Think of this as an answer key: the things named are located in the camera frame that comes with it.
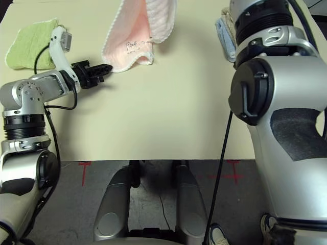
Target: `gray floor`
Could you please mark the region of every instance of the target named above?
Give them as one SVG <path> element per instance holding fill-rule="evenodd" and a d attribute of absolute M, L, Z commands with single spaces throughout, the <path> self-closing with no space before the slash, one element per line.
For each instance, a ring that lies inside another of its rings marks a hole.
<path fill-rule="evenodd" d="M 112 175 L 127 164 L 127 161 L 92 162 L 86 167 L 82 186 L 83 166 L 78 162 L 64 163 L 57 190 L 37 218 L 29 238 L 43 245 L 91 242 L 105 188 Z M 170 164 L 170 161 L 146 162 L 146 176 L 140 187 L 131 191 L 130 229 L 167 228 L 159 193 L 169 225 L 175 227 L 176 191 L 170 186 Z M 217 162 L 190 161 L 190 168 L 209 211 Z M 267 209 L 255 162 L 225 162 L 222 176 L 213 221 L 223 227 L 230 244 L 261 244 L 259 220 Z"/>

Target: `black pad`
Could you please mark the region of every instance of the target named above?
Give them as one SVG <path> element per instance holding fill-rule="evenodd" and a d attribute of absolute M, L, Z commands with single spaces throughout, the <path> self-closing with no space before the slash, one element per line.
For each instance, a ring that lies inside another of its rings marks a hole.
<path fill-rule="evenodd" d="M 33 189 L 33 186 L 34 180 L 30 178 L 8 180 L 2 184 L 1 193 L 24 195 L 30 192 Z"/>
<path fill-rule="evenodd" d="M 316 130 L 319 111 L 289 108 L 274 111 L 270 127 L 293 161 L 327 158 L 327 141 Z"/>

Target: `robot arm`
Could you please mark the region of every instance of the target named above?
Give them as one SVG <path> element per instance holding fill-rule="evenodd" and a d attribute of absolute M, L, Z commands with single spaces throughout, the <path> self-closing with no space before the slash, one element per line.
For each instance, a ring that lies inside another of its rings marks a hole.
<path fill-rule="evenodd" d="M 77 96 L 81 87 L 103 82 L 102 76 L 112 69 L 109 65 L 88 67 L 88 61 L 71 67 L 63 53 L 69 50 L 70 41 L 71 35 L 63 27 L 54 29 L 49 46 L 57 70 L 0 89 L 6 133 L 0 158 L 0 244 L 24 236 L 40 211 L 46 191 L 54 188 L 59 178 L 60 163 L 48 150 L 44 103 L 72 92 Z"/>
<path fill-rule="evenodd" d="M 297 231 L 296 244 L 326 244 L 327 142 L 315 125 L 327 107 L 327 66 L 287 1 L 230 8 L 238 48 L 229 105 L 248 124 L 269 211 Z"/>

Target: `pink towel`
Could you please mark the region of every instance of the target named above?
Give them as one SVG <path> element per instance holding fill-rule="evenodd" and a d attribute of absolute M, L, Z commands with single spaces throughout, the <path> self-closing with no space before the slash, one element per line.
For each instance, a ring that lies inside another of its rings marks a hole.
<path fill-rule="evenodd" d="M 122 0 L 102 49 L 112 72 L 128 70 L 135 62 L 153 63 L 152 43 L 165 41 L 173 31 L 177 0 Z"/>

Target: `red tape mark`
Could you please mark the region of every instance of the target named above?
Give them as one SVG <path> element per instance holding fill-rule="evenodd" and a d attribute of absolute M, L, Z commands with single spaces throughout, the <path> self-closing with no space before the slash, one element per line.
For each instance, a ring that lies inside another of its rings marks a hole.
<path fill-rule="evenodd" d="M 84 186 L 84 180 L 85 180 L 85 172 L 86 172 L 86 167 L 91 166 L 91 161 L 90 162 L 79 162 L 79 166 L 83 166 L 83 175 L 82 175 L 82 186 Z"/>
<path fill-rule="evenodd" d="M 227 162 L 228 162 L 229 164 L 232 164 L 232 167 L 233 167 L 233 175 L 223 175 L 222 177 L 223 177 L 223 178 L 231 178 L 231 179 L 234 179 L 235 184 L 237 184 L 237 183 L 238 183 L 238 179 L 244 177 L 243 175 L 238 175 L 238 174 L 236 173 L 236 164 L 239 164 L 240 161 L 239 161 L 239 160 L 227 160 Z"/>

